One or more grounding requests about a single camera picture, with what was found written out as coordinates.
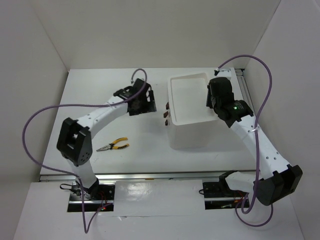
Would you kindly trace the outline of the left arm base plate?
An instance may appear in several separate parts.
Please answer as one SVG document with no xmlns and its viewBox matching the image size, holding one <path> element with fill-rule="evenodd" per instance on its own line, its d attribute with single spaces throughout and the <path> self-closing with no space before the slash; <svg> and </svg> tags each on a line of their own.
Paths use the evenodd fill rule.
<svg viewBox="0 0 320 240">
<path fill-rule="evenodd" d="M 82 195 L 80 186 L 77 183 L 61 184 L 62 190 L 69 191 L 69 200 L 67 206 L 68 213 L 80 213 L 82 212 Z M 100 184 L 97 193 L 94 196 L 90 196 L 86 192 L 84 193 L 84 211 L 96 212 L 98 208 L 104 206 L 101 212 L 113 212 L 114 211 L 114 199 L 115 199 L 116 185 Z"/>
</svg>

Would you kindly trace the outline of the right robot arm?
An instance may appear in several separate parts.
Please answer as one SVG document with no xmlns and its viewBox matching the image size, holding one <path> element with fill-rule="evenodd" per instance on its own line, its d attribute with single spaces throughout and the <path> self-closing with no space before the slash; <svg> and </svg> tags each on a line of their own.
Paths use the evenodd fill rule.
<svg viewBox="0 0 320 240">
<path fill-rule="evenodd" d="M 231 81 L 216 77 L 208 83 L 206 105 L 242 140 L 256 158 L 257 174 L 250 176 L 231 170 L 219 177 L 218 190 L 223 196 L 234 191 L 253 193 L 257 200 L 270 206 L 292 194 L 303 175 L 298 165 L 292 166 L 276 150 L 255 122 L 256 116 L 244 100 L 236 100 Z"/>
</svg>

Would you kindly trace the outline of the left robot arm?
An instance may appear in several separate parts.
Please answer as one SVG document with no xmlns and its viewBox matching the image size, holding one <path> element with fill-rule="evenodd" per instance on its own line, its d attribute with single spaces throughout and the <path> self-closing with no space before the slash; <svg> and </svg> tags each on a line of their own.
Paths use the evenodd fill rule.
<svg viewBox="0 0 320 240">
<path fill-rule="evenodd" d="M 151 85 L 137 78 L 133 85 L 116 91 L 103 107 L 77 119 L 68 117 L 62 122 L 57 149 L 67 159 L 73 173 L 80 177 L 80 192 L 86 199 L 92 200 L 99 193 L 99 180 L 90 163 L 95 135 L 125 114 L 136 116 L 156 111 Z"/>
</svg>

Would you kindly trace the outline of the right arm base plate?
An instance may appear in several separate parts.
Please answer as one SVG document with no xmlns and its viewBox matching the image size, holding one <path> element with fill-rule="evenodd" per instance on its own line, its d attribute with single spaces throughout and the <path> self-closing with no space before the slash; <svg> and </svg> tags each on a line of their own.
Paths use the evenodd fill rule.
<svg viewBox="0 0 320 240">
<path fill-rule="evenodd" d="M 203 182 L 198 193 L 204 197 L 206 210 L 234 209 L 247 194 L 239 190 L 225 189 L 219 182 Z"/>
</svg>

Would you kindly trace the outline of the yellow black pliers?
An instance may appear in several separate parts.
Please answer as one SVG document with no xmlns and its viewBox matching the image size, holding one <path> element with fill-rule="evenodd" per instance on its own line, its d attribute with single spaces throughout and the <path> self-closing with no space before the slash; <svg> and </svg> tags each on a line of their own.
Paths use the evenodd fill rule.
<svg viewBox="0 0 320 240">
<path fill-rule="evenodd" d="M 127 137 L 121 137 L 121 138 L 118 138 L 116 140 L 114 140 L 113 142 L 103 146 L 103 147 L 100 147 L 98 148 L 96 151 L 97 152 L 102 152 L 102 151 L 108 151 L 108 150 L 122 150 L 122 149 L 125 149 L 127 147 L 129 147 L 130 145 L 128 143 L 124 144 L 124 145 L 117 145 L 118 143 L 120 142 L 123 142 L 123 141 L 127 141 L 128 138 Z"/>
</svg>

